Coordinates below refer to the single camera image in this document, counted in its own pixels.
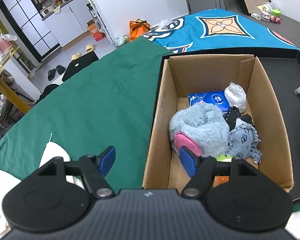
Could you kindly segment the orange cardboard box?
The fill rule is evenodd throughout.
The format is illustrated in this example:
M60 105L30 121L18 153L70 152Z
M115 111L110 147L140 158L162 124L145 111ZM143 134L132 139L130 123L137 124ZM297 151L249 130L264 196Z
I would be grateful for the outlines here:
M105 34L101 31L101 27L96 20L87 22L87 30L91 33L95 41L100 41L105 38Z

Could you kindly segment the black slipper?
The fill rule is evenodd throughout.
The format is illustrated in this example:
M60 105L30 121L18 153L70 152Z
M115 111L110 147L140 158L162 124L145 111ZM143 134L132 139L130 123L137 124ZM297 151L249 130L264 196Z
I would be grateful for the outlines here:
M47 79L49 81L52 81L55 78L55 75L56 75L56 69L51 69L48 71Z
M65 70L66 70L66 68L60 64L56 66L56 71L59 75L62 75L65 72Z

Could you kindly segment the black slipper left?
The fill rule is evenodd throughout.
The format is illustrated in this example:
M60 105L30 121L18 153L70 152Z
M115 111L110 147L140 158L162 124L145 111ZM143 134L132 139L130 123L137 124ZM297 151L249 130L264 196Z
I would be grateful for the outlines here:
M49 81L52 81L55 78L55 75L56 75L56 69L51 69L48 71L47 79Z

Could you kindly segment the orange gift bag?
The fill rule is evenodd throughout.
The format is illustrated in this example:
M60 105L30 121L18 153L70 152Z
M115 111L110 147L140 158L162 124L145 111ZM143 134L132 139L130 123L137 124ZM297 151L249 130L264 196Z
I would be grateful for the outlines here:
M150 31L151 26L146 20L137 19L136 21L129 22L129 36L130 40L134 41L138 37L142 36L145 32Z

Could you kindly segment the green cloth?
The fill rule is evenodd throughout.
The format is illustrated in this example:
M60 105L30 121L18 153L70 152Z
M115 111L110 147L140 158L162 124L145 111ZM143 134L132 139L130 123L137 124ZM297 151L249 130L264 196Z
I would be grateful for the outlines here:
M107 182L142 185L165 47L140 37L63 82L0 139L0 170L18 179L35 171L53 141L72 160L114 146Z

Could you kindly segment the yellow slipper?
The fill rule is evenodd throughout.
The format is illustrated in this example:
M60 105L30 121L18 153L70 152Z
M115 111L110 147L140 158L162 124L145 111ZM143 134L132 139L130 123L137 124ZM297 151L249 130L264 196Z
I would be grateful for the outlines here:
M85 53L90 53L92 51L94 51L95 49L95 45L93 43L89 44L89 45L86 45L86 48L85 48Z
M74 60L78 59L79 57L81 57L81 53L74 54L71 57L71 61L74 61Z

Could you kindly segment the yellow slipper far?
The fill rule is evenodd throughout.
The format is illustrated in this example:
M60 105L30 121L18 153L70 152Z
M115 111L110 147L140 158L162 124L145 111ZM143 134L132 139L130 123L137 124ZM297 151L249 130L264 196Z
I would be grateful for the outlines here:
M86 45L86 48L85 48L85 53L90 53L92 51L94 51L95 49L95 45L93 43L89 44L89 45Z

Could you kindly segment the blue denim plush toy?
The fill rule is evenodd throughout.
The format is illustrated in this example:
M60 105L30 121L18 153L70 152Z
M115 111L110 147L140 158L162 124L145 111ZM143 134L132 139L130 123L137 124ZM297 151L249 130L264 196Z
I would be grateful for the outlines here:
M234 129L229 132L226 154L242 159L251 158L253 163L259 164L262 158L261 151L257 149L259 142L254 126L237 118Z

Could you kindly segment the white kitchen cabinet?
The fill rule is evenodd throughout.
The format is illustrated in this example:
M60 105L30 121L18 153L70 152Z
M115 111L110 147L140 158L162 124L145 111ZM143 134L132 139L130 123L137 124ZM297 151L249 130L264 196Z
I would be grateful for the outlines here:
M88 31L87 23L93 20L87 4L89 0L69 0L62 4L60 12L52 12L43 22L61 47Z

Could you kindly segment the brown cardboard box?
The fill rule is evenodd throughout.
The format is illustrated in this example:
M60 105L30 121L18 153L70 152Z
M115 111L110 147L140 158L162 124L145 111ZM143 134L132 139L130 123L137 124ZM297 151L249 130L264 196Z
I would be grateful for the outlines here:
M246 94L245 114L252 118L257 140L241 139L247 159L285 191L294 186L286 126L271 82L258 57L186 55L165 59L159 86L143 187L182 190L190 177L179 150L188 147L198 157L219 157L233 147L230 126L216 106L217 92L239 85Z

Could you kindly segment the red plush toy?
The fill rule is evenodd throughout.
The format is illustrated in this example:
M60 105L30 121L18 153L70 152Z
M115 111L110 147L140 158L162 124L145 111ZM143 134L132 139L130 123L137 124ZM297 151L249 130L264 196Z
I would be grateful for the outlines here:
M270 21L273 23L281 24L282 19L280 17L270 15Z

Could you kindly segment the black laptop bag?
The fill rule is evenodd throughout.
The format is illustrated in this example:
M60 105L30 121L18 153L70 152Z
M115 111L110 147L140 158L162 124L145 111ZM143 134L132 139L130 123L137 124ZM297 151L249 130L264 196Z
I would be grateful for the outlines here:
M95 54L95 52L89 52L83 56L80 56L79 58L75 59L74 61L71 61L62 77L62 81L66 81L81 70L83 70L85 67L88 67L93 62L98 61L99 58Z

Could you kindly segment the light blue fluffy slipper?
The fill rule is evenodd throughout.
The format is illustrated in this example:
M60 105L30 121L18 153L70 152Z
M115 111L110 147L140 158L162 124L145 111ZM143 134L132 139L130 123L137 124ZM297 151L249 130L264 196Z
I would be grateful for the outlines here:
M169 134L177 155L182 146L195 155L217 158L226 153L229 126L222 111L211 103L197 103L172 116Z

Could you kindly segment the blue patterned blanket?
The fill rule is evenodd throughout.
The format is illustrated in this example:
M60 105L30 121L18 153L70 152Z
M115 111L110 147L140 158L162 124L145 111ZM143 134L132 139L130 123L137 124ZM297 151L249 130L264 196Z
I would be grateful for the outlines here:
M180 17L142 35L175 54L204 49L264 47L293 49L279 33L244 16L223 9L211 9Z

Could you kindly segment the white soft bundle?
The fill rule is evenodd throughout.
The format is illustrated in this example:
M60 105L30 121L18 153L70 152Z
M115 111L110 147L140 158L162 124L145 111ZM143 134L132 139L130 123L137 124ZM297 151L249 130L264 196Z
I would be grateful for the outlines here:
M244 89L231 82L224 90L224 95L230 107L236 107L240 113L243 113L247 106L247 96Z

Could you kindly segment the green plastic cup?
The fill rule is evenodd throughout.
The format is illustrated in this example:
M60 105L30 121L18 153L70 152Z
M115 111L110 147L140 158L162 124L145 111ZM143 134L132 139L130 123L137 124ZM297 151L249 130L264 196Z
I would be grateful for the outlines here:
M275 17L281 17L281 11L279 9L273 9L271 14Z

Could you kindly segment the black shallow tray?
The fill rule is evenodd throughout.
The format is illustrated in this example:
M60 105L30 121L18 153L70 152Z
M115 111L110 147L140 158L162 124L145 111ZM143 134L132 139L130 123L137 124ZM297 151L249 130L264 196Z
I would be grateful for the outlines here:
M187 96L239 84L260 137L259 171L300 202L300 51L285 48L223 48L162 58L157 102L142 185L181 191L190 181L171 147L169 123L189 106Z

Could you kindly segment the black white patterned cloth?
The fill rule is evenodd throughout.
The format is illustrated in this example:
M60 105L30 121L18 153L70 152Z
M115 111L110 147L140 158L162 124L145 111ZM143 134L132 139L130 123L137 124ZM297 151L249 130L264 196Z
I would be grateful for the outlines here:
M232 106L224 116L230 130L233 130L236 127L237 118L248 124L253 124L252 117L249 114L242 115L237 107Z

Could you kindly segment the yellow slipper near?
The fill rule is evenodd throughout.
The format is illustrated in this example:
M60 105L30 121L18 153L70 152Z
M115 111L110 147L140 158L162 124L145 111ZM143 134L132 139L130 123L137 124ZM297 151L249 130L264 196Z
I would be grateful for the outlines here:
M74 61L74 60L78 59L79 57L81 57L81 53L74 54L71 57L71 61Z

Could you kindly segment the black slipper right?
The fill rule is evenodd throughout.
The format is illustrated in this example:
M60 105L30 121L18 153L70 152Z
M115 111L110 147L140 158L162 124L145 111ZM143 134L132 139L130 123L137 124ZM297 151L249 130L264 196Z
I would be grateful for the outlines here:
M59 75L62 75L65 72L65 70L66 70L66 68L60 64L56 66L56 71Z

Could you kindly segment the blue tissue pack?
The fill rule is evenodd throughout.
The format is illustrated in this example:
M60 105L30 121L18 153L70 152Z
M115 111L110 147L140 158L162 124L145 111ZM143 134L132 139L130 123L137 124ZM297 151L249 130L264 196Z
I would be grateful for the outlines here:
M227 112L230 108L223 90L205 93L192 93L188 95L188 101L189 106L201 102L211 103L217 106L223 113Z

